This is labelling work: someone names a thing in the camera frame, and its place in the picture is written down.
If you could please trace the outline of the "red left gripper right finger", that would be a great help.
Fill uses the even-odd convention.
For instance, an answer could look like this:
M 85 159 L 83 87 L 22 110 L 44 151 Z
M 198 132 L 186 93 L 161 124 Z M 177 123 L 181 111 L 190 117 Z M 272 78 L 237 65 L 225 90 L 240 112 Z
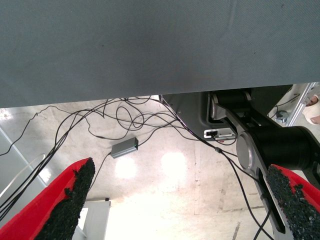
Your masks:
M 295 240 L 320 238 L 320 190 L 295 172 L 272 164 L 267 183 Z

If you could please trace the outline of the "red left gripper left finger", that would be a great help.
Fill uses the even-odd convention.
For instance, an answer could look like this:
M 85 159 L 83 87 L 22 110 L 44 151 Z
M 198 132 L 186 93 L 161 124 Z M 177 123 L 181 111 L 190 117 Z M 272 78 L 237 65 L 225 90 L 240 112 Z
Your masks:
M 92 158 L 72 163 L 0 229 L 0 238 L 72 239 L 94 175 Z

